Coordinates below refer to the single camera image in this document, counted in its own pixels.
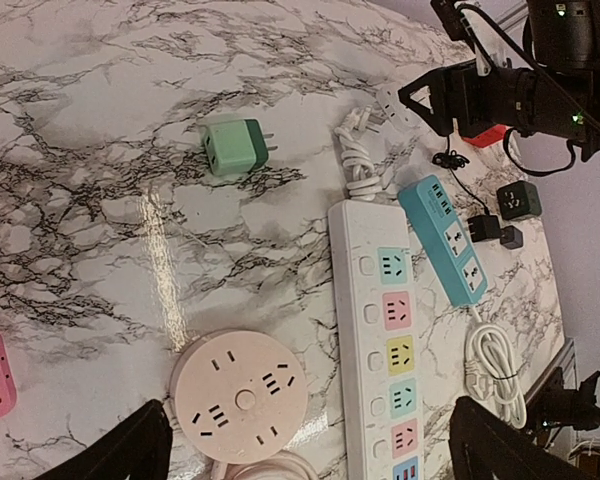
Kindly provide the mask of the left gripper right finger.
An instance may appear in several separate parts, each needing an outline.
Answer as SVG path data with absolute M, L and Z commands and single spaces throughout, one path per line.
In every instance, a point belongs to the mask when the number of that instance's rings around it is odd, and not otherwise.
M 468 396 L 456 400 L 449 434 L 456 479 L 586 480 L 592 477 L 534 445 Z

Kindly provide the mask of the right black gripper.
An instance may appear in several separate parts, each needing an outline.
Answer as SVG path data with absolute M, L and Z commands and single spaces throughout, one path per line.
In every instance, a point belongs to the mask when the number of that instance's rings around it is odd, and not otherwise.
M 547 77 L 527 68 L 496 68 L 477 74 L 473 62 L 431 70 L 398 90 L 402 105 L 438 135 L 474 138 L 494 124 L 574 142 L 589 159 L 600 150 L 600 74 Z

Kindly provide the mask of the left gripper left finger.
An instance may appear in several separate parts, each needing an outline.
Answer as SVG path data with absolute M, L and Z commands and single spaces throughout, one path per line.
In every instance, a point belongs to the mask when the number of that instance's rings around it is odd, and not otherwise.
M 150 400 L 92 446 L 36 480 L 168 477 L 173 429 L 158 400 Z

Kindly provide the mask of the white small plug adapter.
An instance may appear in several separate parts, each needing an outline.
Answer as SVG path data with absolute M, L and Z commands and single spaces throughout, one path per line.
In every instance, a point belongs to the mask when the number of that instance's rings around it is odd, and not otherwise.
M 376 101 L 387 120 L 399 132 L 406 133 L 418 125 L 419 117 L 401 103 L 395 84 L 379 86 Z

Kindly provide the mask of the red cube socket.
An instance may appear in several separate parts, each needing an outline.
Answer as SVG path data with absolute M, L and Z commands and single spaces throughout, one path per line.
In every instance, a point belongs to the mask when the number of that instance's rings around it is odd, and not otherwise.
M 482 132 L 481 134 L 469 138 L 462 137 L 462 139 L 476 147 L 476 148 L 486 148 L 498 142 L 501 142 L 506 134 L 507 127 L 504 125 L 495 125 L 488 130 Z

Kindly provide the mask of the teal power strip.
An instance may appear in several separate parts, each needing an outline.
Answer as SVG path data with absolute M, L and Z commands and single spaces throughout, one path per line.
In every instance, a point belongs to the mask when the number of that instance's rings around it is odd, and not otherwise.
M 474 306 L 487 289 L 487 277 L 450 197 L 435 175 L 401 190 L 406 213 L 450 303 Z

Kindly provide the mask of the beige round power strip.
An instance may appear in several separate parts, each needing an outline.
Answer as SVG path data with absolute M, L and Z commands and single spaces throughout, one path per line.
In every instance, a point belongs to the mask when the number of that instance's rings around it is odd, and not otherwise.
M 169 395 L 195 448 L 237 465 L 283 450 L 304 421 L 309 397 L 293 352 L 250 330 L 216 331 L 193 342 L 174 366 Z

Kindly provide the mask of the dark green cube adapter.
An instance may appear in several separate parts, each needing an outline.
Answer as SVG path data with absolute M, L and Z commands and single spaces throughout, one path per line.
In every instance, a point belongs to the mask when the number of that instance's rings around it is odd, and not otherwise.
M 542 214 L 537 187 L 525 180 L 500 187 L 496 191 L 501 217 L 504 220 L 525 219 Z

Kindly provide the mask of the black power adapter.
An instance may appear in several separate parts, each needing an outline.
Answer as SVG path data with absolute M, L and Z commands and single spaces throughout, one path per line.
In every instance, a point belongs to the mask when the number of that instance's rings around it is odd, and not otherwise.
M 482 214 L 470 217 L 467 225 L 473 243 L 501 238 L 500 221 L 496 215 Z

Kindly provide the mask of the small black usb charger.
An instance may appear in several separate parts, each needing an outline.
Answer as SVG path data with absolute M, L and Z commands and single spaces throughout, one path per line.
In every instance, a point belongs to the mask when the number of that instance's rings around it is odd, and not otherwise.
M 501 229 L 500 245 L 508 250 L 516 250 L 524 246 L 523 232 L 514 225 L 508 225 Z

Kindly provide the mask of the white long power strip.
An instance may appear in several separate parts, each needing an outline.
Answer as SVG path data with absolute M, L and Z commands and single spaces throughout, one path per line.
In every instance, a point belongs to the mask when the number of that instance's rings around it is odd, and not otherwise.
M 344 200 L 330 208 L 347 471 L 424 476 L 411 249 L 404 211 Z

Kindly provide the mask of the light green plug adapter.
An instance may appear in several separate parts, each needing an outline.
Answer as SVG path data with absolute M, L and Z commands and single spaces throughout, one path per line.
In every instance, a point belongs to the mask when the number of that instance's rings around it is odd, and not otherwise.
M 216 177 L 249 173 L 262 168 L 277 146 L 269 145 L 257 119 L 216 122 L 203 128 L 202 145 Z

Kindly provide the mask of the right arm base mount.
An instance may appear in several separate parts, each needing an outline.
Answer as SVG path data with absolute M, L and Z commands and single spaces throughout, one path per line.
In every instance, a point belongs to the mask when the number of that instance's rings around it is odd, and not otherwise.
M 530 406 L 522 431 L 531 438 L 554 428 L 592 431 L 600 427 L 600 370 L 582 380 L 577 388 L 564 385 L 544 390 Z

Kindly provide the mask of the aluminium front rail frame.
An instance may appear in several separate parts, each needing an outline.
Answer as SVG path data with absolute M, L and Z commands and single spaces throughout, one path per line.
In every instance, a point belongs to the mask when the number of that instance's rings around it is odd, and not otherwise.
M 575 341 L 570 337 L 525 394 L 526 405 L 533 404 L 544 390 L 564 385 L 565 380 L 569 385 L 577 380 Z

